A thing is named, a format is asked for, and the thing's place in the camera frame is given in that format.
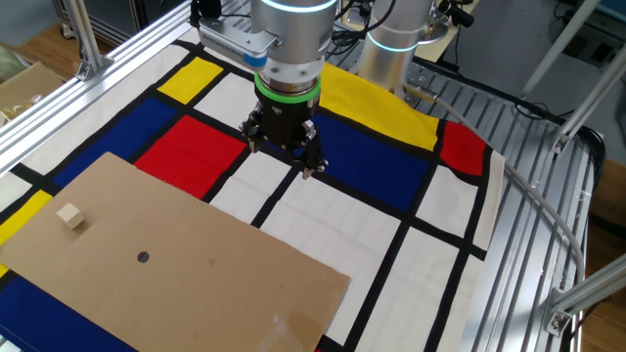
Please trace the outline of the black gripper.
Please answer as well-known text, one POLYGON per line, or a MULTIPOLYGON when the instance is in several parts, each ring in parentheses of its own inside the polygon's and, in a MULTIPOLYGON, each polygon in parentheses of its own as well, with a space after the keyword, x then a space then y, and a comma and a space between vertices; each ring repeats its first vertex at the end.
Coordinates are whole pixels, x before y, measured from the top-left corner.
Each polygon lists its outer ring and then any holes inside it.
POLYGON ((319 129, 312 122, 319 107, 320 90, 299 97, 261 90, 254 93, 258 108, 239 126, 250 151, 257 153, 264 142, 289 151, 304 147, 302 178, 307 180, 314 173, 324 172, 329 163, 324 157, 319 129))

